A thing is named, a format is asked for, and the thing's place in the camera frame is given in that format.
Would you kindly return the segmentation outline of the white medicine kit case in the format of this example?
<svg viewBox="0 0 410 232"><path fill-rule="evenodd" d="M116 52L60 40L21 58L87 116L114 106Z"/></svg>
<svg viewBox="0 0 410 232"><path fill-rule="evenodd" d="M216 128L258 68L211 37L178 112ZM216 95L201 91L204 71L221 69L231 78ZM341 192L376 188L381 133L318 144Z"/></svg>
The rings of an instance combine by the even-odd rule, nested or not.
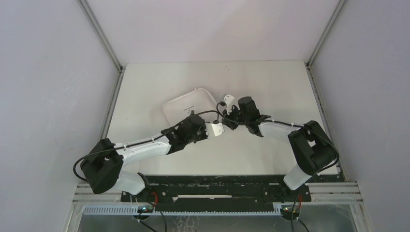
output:
<svg viewBox="0 0 410 232"><path fill-rule="evenodd" d="M173 99L162 106L162 111L168 121L173 126L181 120L187 118L193 111L195 114L215 110L216 100L204 88L195 90Z"/></svg>

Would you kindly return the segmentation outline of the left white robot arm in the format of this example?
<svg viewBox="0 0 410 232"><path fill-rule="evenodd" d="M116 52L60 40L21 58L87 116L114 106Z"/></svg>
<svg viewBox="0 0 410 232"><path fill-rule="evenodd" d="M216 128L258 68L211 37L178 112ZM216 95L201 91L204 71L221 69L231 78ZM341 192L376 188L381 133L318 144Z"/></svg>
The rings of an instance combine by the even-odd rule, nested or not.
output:
<svg viewBox="0 0 410 232"><path fill-rule="evenodd" d="M141 160L179 152L188 144L204 139L207 139L205 121L193 115L150 139L132 143L102 139L75 165L80 167L85 176L83 180L88 182L93 193L118 189L144 202L151 195L148 181L142 173L132 174L124 168Z"/></svg>

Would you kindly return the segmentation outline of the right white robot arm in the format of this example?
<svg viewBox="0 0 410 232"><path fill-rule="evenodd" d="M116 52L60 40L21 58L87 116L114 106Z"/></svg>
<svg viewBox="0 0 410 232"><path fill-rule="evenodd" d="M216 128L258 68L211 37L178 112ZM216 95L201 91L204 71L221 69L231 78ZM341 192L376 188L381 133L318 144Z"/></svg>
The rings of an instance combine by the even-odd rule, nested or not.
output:
<svg viewBox="0 0 410 232"><path fill-rule="evenodd" d="M235 130L245 126L248 131L262 138L273 138L288 143L292 148L296 165L283 178L280 197L292 201L299 188L314 175L335 166L340 155L321 125L311 120L302 125L283 122L260 113L252 97L242 97L234 104L233 96L226 94L216 105L223 125Z"/></svg>

